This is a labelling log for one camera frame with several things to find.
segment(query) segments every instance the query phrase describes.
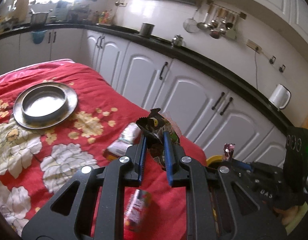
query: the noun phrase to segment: metal screw cap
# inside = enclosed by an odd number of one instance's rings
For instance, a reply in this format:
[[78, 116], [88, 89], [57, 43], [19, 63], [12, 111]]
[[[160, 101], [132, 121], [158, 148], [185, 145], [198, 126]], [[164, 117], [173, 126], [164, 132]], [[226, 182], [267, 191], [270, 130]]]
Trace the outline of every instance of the metal screw cap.
[[119, 161], [120, 161], [121, 163], [126, 163], [126, 162], [129, 161], [129, 157], [127, 157], [127, 156], [122, 156], [122, 157], [119, 158]]
[[91, 166], [84, 166], [81, 168], [81, 172], [84, 174], [90, 173], [92, 171], [92, 167]]
[[229, 173], [230, 172], [230, 169], [226, 166], [221, 166], [220, 167], [220, 172], [221, 173]]
[[192, 159], [188, 156], [182, 157], [182, 162], [184, 162], [184, 163], [190, 163], [191, 161], [192, 161]]

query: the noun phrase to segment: small package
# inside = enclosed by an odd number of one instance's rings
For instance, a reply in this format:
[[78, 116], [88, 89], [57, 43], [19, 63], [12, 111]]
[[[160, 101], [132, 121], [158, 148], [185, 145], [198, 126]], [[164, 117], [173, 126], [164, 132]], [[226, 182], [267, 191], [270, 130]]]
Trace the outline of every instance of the small package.
[[137, 189], [130, 196], [124, 214], [124, 229], [139, 232], [152, 201], [152, 195], [147, 191]]
[[139, 137], [140, 132], [141, 130], [138, 128], [136, 123], [130, 123], [120, 134], [119, 138], [107, 147], [104, 151], [104, 157], [109, 161], [113, 161], [124, 156], [127, 148], [134, 144], [136, 139]]
[[152, 158], [165, 168], [164, 160], [164, 139], [163, 134], [168, 131], [170, 134], [171, 142], [175, 145], [180, 145], [180, 138], [175, 131], [175, 126], [171, 125], [172, 120], [160, 115], [158, 112], [160, 108], [150, 110], [148, 117], [142, 117], [136, 121], [138, 127], [146, 136], [147, 149]]

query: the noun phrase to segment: white tiled wall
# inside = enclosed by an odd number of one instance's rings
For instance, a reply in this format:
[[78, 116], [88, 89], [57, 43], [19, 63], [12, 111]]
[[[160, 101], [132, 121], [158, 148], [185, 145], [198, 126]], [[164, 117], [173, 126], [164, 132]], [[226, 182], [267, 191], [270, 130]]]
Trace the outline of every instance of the white tiled wall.
[[[254, 51], [245, 44], [250, 39], [262, 47], [267, 56], [274, 55], [275, 65], [264, 55], [257, 54], [259, 90], [269, 98], [277, 84], [292, 93], [288, 107], [283, 110], [291, 122], [299, 126], [308, 114], [308, 63], [279, 33], [251, 15], [238, 21], [236, 41], [221, 37], [215, 40], [209, 33], [187, 33], [183, 22], [191, 18], [194, 6], [166, 0], [125, 0], [127, 7], [116, 7], [116, 0], [108, 0], [107, 9], [116, 11], [117, 25], [140, 30], [142, 23], [155, 25], [153, 35], [171, 40], [174, 35], [184, 37], [185, 46], [223, 65], [256, 87]], [[240, 12], [240, 9], [221, 1], [215, 3]], [[202, 21], [207, 11], [203, 5], [195, 16]], [[283, 74], [278, 68], [284, 64]]]

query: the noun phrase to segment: bottle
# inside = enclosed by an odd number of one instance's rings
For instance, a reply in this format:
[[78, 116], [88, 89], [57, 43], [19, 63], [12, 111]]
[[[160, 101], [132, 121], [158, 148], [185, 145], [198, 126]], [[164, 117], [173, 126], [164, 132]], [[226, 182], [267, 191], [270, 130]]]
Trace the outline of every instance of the bottle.
[[107, 23], [108, 16], [109, 16], [109, 12], [105, 11], [105, 16], [104, 16], [104, 19], [103, 19], [103, 23]]
[[94, 12], [94, 16], [93, 16], [92, 24], [96, 24], [96, 23], [98, 23], [98, 21], [99, 21], [99, 12], [95, 11]]
[[102, 12], [101, 15], [99, 16], [99, 20], [98, 20], [99, 24], [103, 23], [104, 17], [105, 17], [105, 12]]
[[108, 13], [107, 23], [111, 24], [113, 21], [113, 10], [110, 10]]

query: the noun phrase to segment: steel pot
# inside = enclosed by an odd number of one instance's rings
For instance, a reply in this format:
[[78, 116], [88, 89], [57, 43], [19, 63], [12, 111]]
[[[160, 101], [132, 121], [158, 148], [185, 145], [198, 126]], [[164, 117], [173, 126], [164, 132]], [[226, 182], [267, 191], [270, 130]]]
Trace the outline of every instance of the steel pot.
[[31, 9], [30, 13], [32, 14], [31, 19], [30, 19], [31, 26], [44, 25], [47, 21], [48, 14], [49, 14], [49, 12], [35, 13], [33, 9]]

